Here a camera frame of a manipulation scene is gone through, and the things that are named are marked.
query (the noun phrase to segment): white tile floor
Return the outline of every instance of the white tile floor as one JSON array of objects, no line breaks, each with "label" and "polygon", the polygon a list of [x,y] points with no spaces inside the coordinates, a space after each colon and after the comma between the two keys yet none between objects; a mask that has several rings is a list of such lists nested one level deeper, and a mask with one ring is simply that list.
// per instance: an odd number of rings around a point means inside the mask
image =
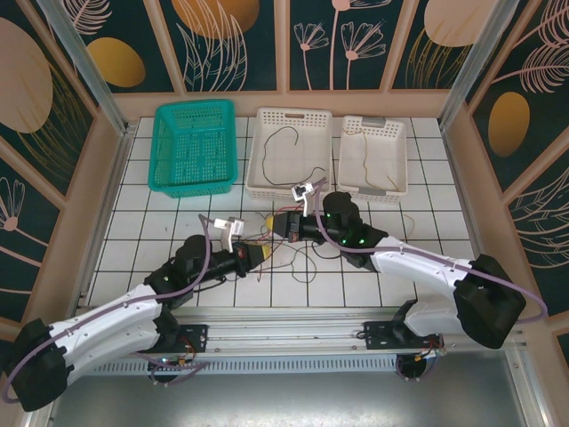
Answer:
[{"label": "white tile floor", "polygon": [[[339,155],[341,120],[333,120],[334,159]],[[364,221],[429,251],[472,259],[469,234],[437,121],[406,117],[399,120],[407,129],[409,193],[399,205],[357,201]],[[236,120],[241,171],[230,193],[171,199],[148,189],[153,118],[140,120],[87,305],[101,305],[141,283],[185,238],[202,232],[199,214],[244,218],[246,236],[265,231],[264,218],[283,204],[254,200],[244,189],[254,125],[252,118]],[[337,172],[337,160],[334,167]],[[214,250],[219,249],[219,242],[214,242]],[[328,245],[282,245],[263,264],[260,279],[258,273],[238,279],[233,275],[223,286],[196,295],[187,305],[394,307],[417,294],[429,293],[425,286],[403,278],[355,269],[337,255],[338,251]]]}]

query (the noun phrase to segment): black cable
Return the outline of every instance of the black cable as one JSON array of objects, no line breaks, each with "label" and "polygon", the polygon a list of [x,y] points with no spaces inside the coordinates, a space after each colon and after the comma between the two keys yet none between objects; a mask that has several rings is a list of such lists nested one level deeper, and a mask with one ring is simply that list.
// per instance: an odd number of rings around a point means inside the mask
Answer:
[{"label": "black cable", "polygon": [[269,184],[271,184],[271,185],[277,185],[277,186],[278,186],[278,185],[296,185],[296,184],[298,184],[298,183],[302,183],[302,182],[309,181],[310,178],[312,178],[312,175],[314,175],[314,172],[315,172],[317,169],[320,169],[321,171],[326,172],[326,170],[325,170],[324,168],[322,168],[322,167],[320,167],[320,166],[316,166],[314,169],[312,169],[312,172],[310,173],[310,175],[309,175],[307,178],[305,178],[305,179],[303,179],[303,180],[296,181],[296,182],[279,182],[279,183],[276,183],[276,182],[271,181],[271,180],[267,177],[267,174],[266,174],[266,172],[265,172],[265,160],[267,160],[267,144],[268,144],[268,142],[270,141],[270,139],[271,139],[273,136],[275,136],[277,133],[281,132],[283,129],[287,129],[287,128],[293,129],[293,130],[296,132],[296,140],[294,140],[294,145],[296,146],[296,144],[297,144],[298,141],[299,141],[300,136],[299,136],[299,131],[297,131],[296,129],[294,129],[292,126],[283,126],[283,127],[281,127],[280,129],[278,129],[277,131],[274,131],[274,132],[267,138],[267,140],[265,141],[265,144],[263,145],[263,160],[260,162],[260,167],[261,167],[261,169],[262,169],[263,176],[265,177],[265,180],[267,180],[267,182],[268,182]]},{"label": "black cable", "polygon": [[225,276],[223,276],[220,281],[218,283],[216,283],[215,285],[211,285],[208,287],[201,287],[200,289],[194,289],[194,294],[199,294],[200,292],[203,291],[209,291],[210,289],[214,289],[217,286],[221,286],[223,285],[225,282],[228,281],[228,278],[226,278]]},{"label": "black cable", "polygon": [[312,247],[312,250],[314,251],[314,253],[316,254],[316,256],[317,256],[318,258],[321,258],[321,259],[323,259],[323,260],[337,260],[338,258],[341,257],[341,254],[337,254],[336,256],[322,256],[321,254],[319,254],[319,253],[317,252],[317,249],[314,247],[314,244],[315,244],[315,243],[316,243],[316,242],[315,242],[314,240],[312,240],[312,243],[310,244],[310,246]]},{"label": "black cable", "polygon": [[[294,251],[293,260],[290,261],[290,262],[288,262],[287,264],[278,265],[278,266],[276,266],[276,267],[273,267],[272,269],[270,269],[270,271],[272,271],[272,270],[278,270],[278,269],[283,269],[283,268],[285,268],[285,267],[293,267],[293,271],[292,271],[291,276],[293,277],[294,280],[296,280],[297,282],[302,283],[302,284],[304,284],[304,283],[312,283],[312,282],[316,279],[316,277],[317,277],[317,274],[318,274],[318,267],[317,267],[317,264],[314,262],[314,260],[313,260],[308,254],[305,254],[305,253],[302,252],[302,250],[306,249],[306,247],[299,247],[298,249],[295,249],[293,246],[287,245],[286,243],[280,243],[279,245],[281,245],[281,246],[286,246],[286,247],[288,247],[288,248],[290,248],[290,249],[292,249],[292,250]],[[294,276],[294,275],[297,274],[297,273],[303,273],[303,272],[304,272],[304,271],[296,271],[296,270],[294,269],[294,262],[296,261],[296,257],[298,256],[299,253],[301,253],[301,254],[303,254],[304,256],[306,256],[307,259],[312,263],[312,266],[314,267],[314,271],[307,271],[307,273],[310,273],[310,272],[311,272],[311,273],[314,274],[314,276],[312,277],[312,279],[309,280],[308,282],[305,281],[305,280],[299,280],[298,278],[296,278],[296,277]],[[258,270],[250,271],[250,273],[258,273],[258,272],[259,272]]]}]

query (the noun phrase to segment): mural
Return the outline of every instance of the mural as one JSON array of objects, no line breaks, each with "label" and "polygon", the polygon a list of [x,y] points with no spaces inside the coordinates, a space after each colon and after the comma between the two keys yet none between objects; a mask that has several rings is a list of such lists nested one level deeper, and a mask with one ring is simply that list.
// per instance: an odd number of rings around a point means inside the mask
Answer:
[{"label": "mural", "polygon": [[76,76],[79,78],[79,80],[81,81],[81,84],[83,85],[83,87],[85,88],[85,90],[87,91],[87,93],[89,93],[89,97],[91,98],[91,100],[93,101],[93,103],[95,104],[96,107],[99,107],[99,102],[97,101],[97,98],[95,98],[95,96],[92,94],[91,92],[91,88],[89,87],[89,85],[84,81],[83,77],[77,72],[77,68],[75,67],[75,64],[73,63],[73,60],[71,59],[71,57],[69,56],[67,50],[65,49],[65,47],[63,46],[63,44],[61,43],[61,41],[59,40],[59,38],[53,33],[53,28],[51,25],[49,25],[47,23],[47,19],[44,16],[44,13],[42,12],[41,7],[39,7],[39,4],[37,4],[36,0],[31,0],[31,4],[34,6],[34,8],[36,9],[37,14],[39,15],[39,17],[42,19],[42,21],[44,22],[44,25],[49,29],[50,33],[52,34],[52,38],[53,40],[55,40],[55,43],[57,44],[57,46],[59,46],[60,51],[63,53],[63,56],[65,56],[65,59],[68,60],[68,63],[74,68]]},{"label": "mural", "polygon": [[141,0],[61,0],[112,93],[173,92]]},{"label": "mural", "polygon": [[16,4],[0,6],[0,140],[66,194],[92,116]]},{"label": "mural", "polygon": [[569,2],[544,1],[473,113],[502,189],[567,127],[567,77]]},{"label": "mural", "polygon": [[379,89],[402,3],[292,0],[290,89]]},{"label": "mural", "polygon": [[273,0],[160,0],[188,92],[275,91]]},{"label": "mural", "polygon": [[10,355],[12,346],[13,343],[11,341],[6,341],[0,338],[0,372],[4,371],[4,364]]},{"label": "mural", "polygon": [[569,151],[509,211],[549,315],[569,310]]},{"label": "mural", "polygon": [[59,214],[0,160],[0,318],[21,322]]},{"label": "mural", "polygon": [[512,29],[514,29],[514,27],[516,26],[517,20],[519,20],[520,15],[524,11],[524,9],[528,3],[529,3],[529,0],[520,0],[520,2],[517,4],[517,7],[516,7],[516,10],[514,11],[512,19],[509,20],[509,24],[506,26],[506,28],[501,33],[500,40],[494,46],[494,49],[493,49],[492,53],[490,54],[490,56],[488,57],[486,64],[480,70],[480,74],[478,75],[478,78],[476,79],[476,81],[474,82],[472,87],[470,88],[469,93],[466,95],[466,102],[468,104],[470,104],[472,97],[475,95],[475,93],[478,90],[478,87],[480,87],[480,85],[482,84],[482,81],[485,79],[486,71],[490,68],[490,64],[493,64],[494,61],[496,60],[496,56],[498,56],[498,53],[500,52],[502,46],[504,46],[504,43],[506,43],[506,40],[508,39],[510,33],[512,32]]},{"label": "mural", "polygon": [[561,349],[561,353],[565,358],[567,367],[569,367],[569,332],[567,332],[566,334],[558,335],[557,342],[559,343],[559,348]]},{"label": "mural", "polygon": [[420,0],[393,89],[450,89],[496,0]]}]

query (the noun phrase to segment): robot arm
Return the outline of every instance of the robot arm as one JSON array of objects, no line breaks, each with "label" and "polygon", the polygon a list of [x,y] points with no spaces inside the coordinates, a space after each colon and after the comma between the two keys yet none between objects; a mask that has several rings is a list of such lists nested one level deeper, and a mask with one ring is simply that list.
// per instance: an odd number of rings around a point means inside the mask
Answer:
[{"label": "robot arm", "polygon": [[[46,326],[41,319],[26,324],[16,338],[4,365],[6,375],[38,345],[61,335],[39,351],[15,375],[12,387],[24,410],[34,411],[58,398],[67,387],[94,367],[129,353],[168,346],[176,341],[180,326],[171,311],[193,296],[193,291],[157,301],[154,297],[179,291],[193,283],[204,267],[205,237],[188,238],[176,255],[151,273],[144,284],[84,315]],[[244,277],[270,256],[268,246],[234,242],[212,253],[203,281],[230,272]],[[108,310],[116,305],[117,310]],[[73,328],[91,318],[92,321]]]},{"label": "robot arm", "polygon": [[[349,193],[330,193],[323,206],[320,222],[326,234],[345,248],[341,255],[347,262],[357,268],[425,284],[445,297],[404,304],[396,315],[404,320],[405,329],[398,336],[404,339],[465,333],[485,347],[502,346],[525,307],[525,298],[518,291],[475,274],[486,273],[509,281],[494,258],[480,255],[475,261],[452,259],[407,245],[365,224]],[[325,242],[314,214],[281,213],[271,218],[268,226],[290,242],[303,239]]]}]

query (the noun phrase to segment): leaf pattern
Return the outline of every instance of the leaf pattern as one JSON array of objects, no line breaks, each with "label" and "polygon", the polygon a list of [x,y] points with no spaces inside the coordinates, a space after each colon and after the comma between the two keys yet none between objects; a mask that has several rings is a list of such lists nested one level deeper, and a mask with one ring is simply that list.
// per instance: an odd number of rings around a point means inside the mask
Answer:
[{"label": "leaf pattern", "polygon": [[225,92],[239,84],[243,89],[247,78],[247,49],[239,23],[228,16],[218,3],[219,23],[210,6],[204,0],[196,0],[198,19],[187,1],[180,1],[182,11],[191,27],[196,31],[186,31],[176,24],[186,46],[184,81],[192,92]]},{"label": "leaf pattern", "polygon": [[526,92],[553,93],[554,88],[569,77],[569,44],[551,47],[544,44],[534,49],[520,71],[520,81]]},{"label": "leaf pattern", "polygon": [[538,32],[547,46],[567,44],[569,38],[569,0],[548,0]]},{"label": "leaf pattern", "polygon": [[569,264],[569,168],[550,184],[519,195],[510,207],[530,265],[553,269]]},{"label": "leaf pattern", "polygon": [[94,36],[108,17],[109,0],[61,0],[73,27],[79,34]]}]

